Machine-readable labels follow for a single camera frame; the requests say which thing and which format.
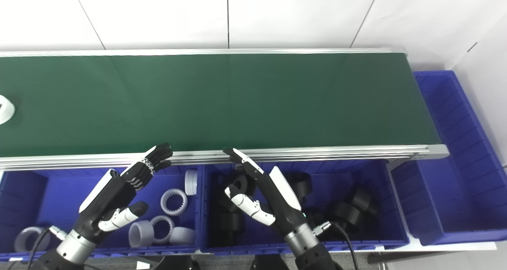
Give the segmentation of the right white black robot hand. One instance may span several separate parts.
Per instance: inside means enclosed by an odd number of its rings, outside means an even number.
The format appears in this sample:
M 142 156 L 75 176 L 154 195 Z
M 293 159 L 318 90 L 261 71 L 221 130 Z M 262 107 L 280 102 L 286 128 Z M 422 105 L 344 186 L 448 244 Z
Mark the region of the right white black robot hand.
M 259 201 L 252 200 L 235 185 L 230 184 L 224 193 L 234 205 L 252 219 L 273 227 L 282 237 L 314 236 L 293 190 L 278 167 L 273 167 L 268 172 L 236 148 L 224 148 L 223 152 L 229 156 L 230 161 L 240 163 L 248 176 L 255 180 L 268 208 L 262 207 Z

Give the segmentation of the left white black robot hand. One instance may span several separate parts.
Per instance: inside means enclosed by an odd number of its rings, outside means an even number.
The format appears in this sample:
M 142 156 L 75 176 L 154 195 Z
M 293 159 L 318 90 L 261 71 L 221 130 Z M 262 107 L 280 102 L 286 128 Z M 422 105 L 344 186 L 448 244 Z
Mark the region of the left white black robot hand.
M 108 170 L 83 201 L 72 229 L 93 243 L 102 242 L 107 231 L 101 230 L 99 223 L 110 220 L 117 210 L 127 209 L 154 174 L 171 165 L 172 155 L 170 144 L 165 142 L 149 149 L 121 174 L 115 169 Z

